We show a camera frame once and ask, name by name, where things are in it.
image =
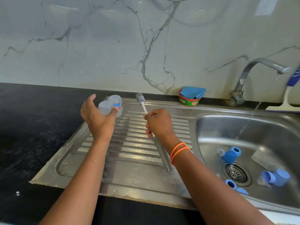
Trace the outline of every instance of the water stream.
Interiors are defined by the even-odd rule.
[[[257,111],[258,107],[261,105],[262,102],[265,102],[267,99],[266,99],[266,96],[268,94],[268,91],[269,89],[272,87],[273,83],[278,80],[279,76],[281,74],[277,74],[277,76],[271,81],[271,83],[268,85],[266,91],[265,91],[265,94],[263,96],[263,99],[261,102],[259,102],[256,106],[256,108],[254,109],[254,111],[252,112],[250,118],[248,119],[247,123],[244,125],[244,127],[241,129],[240,133],[238,134],[238,136],[236,137],[236,140],[238,140],[238,138],[241,136],[241,134],[245,131],[245,129],[247,128],[247,126],[249,125],[249,122],[251,121],[251,119],[253,118],[255,112]]]

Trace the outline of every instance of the faucet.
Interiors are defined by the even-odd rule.
[[[242,104],[243,102],[245,102],[245,99],[243,98],[244,91],[242,90],[242,88],[244,86],[245,80],[247,79],[250,70],[257,63],[261,63],[265,66],[268,66],[268,67],[276,70],[278,74],[287,73],[287,72],[290,72],[292,70],[290,67],[286,67],[284,65],[278,64],[278,63],[276,63],[274,61],[271,61],[269,59],[266,59],[264,57],[256,58],[256,59],[250,61],[246,65],[244,70],[242,71],[242,74],[240,76],[240,79],[238,80],[238,83],[235,86],[235,89],[230,91],[231,96],[230,96],[228,102],[231,105],[235,106],[237,104]]]

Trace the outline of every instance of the orange bracelet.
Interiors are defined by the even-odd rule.
[[[183,143],[183,142],[181,142],[181,143],[179,143],[178,145],[176,145],[175,148],[173,149],[171,155],[170,155],[170,158],[171,158],[171,159],[172,159],[172,156],[173,156],[174,151],[175,151],[176,148],[178,148],[178,146],[180,146],[180,145],[185,145],[185,146],[187,147],[186,143]]]
[[[179,150],[174,154],[174,156],[171,158],[171,164],[172,164],[173,166],[175,166],[174,163],[173,163],[173,160],[174,160],[175,156],[176,156],[180,151],[182,151],[183,149],[189,149],[189,150],[190,150],[189,147],[183,147],[183,148],[179,149]]]

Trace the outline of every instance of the marble backsplash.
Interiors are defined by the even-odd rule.
[[[228,98],[252,59],[300,63],[300,0],[0,0],[0,82]],[[257,64],[244,98],[293,73]],[[289,102],[300,103],[300,83]]]

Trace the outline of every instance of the sink basin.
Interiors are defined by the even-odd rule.
[[[159,153],[145,134],[143,109],[135,99],[122,99],[122,116],[116,118],[108,147],[100,195],[196,209],[176,168],[165,171]],[[254,206],[300,215],[298,181],[300,167],[300,119],[253,109],[198,106],[189,108],[177,102],[146,102],[147,110],[165,108],[172,117],[174,132],[193,154],[222,180],[233,179],[249,193],[243,195]],[[65,188],[84,160],[93,138],[86,123],[32,179],[31,183]],[[242,155],[227,165],[216,150],[236,146]],[[264,170],[251,159],[257,150],[278,158],[291,179],[283,187],[257,185]]]
[[[240,115],[202,115],[197,120],[197,138],[206,166],[221,178],[235,181],[250,196],[268,202],[300,207],[300,190],[297,180],[300,178],[300,134],[290,125],[270,118]],[[234,164],[228,165],[216,150],[225,151],[237,146],[242,150]],[[283,187],[272,188],[258,185],[256,180],[264,167],[251,159],[260,150],[268,156],[280,160],[292,178]]]

